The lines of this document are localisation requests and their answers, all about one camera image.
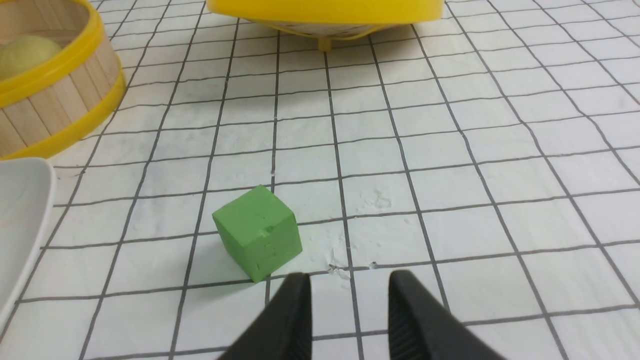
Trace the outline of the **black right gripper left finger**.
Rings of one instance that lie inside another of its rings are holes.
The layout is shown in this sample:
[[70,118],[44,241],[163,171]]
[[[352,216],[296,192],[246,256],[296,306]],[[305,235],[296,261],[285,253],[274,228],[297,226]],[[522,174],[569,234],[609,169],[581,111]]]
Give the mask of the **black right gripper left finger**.
[[310,360],[313,357],[313,294],[310,275],[286,276],[254,322],[220,360]]

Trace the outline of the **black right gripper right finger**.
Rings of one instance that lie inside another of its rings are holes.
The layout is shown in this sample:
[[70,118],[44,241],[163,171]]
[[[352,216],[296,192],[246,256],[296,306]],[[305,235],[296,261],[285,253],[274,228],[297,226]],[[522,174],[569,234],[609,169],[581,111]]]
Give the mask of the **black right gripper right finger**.
[[409,270],[391,272],[388,284],[391,360],[503,360],[458,321]]

